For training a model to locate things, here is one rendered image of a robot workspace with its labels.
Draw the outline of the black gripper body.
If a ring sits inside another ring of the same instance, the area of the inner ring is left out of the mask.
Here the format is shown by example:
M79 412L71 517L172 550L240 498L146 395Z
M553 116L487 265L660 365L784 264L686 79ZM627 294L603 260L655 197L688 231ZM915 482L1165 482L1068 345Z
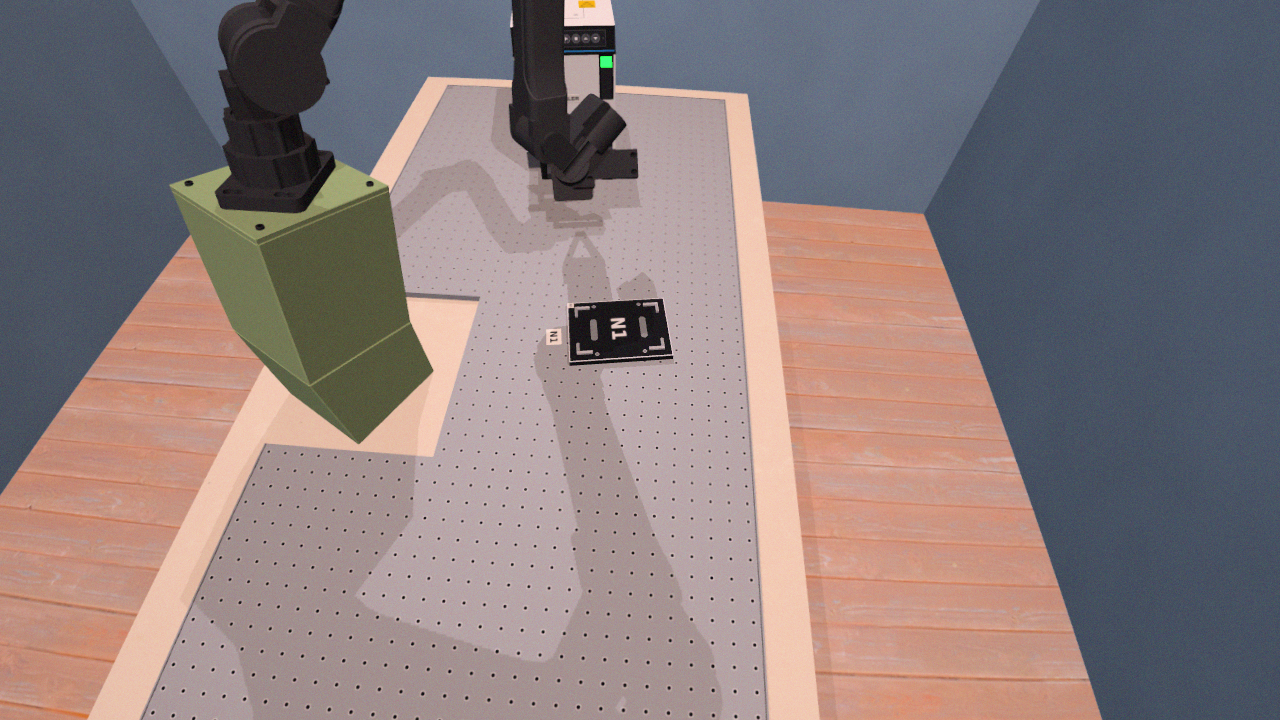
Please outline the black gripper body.
M556 201L591 200L593 190L573 190L571 184L558 181L550 169L553 193Z

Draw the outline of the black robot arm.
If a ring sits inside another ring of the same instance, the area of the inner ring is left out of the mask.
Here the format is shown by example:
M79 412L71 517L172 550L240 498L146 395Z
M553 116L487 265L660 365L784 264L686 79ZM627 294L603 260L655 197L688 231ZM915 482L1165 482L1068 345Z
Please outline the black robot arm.
M218 73L230 106L223 108L230 140L221 146L230 176L215 191L221 209L305 211L335 169L298 114L330 85L321 51L343 3L256 0L223 15L227 70ZM637 178L637 149L607 150L627 126L608 102L589 94L567 113L564 0L512 0L512 138L577 190Z

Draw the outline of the white benchtop heat sealer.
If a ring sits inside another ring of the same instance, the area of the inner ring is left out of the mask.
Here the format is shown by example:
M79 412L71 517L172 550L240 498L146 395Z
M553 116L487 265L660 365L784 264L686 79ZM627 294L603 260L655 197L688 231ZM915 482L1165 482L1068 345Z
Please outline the white benchtop heat sealer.
M564 0L564 82L567 113L588 94L602 97L616 111L614 18L611 0ZM529 168L541 168L541 181L552 179L550 164L527 151ZM548 176L548 177L547 177Z

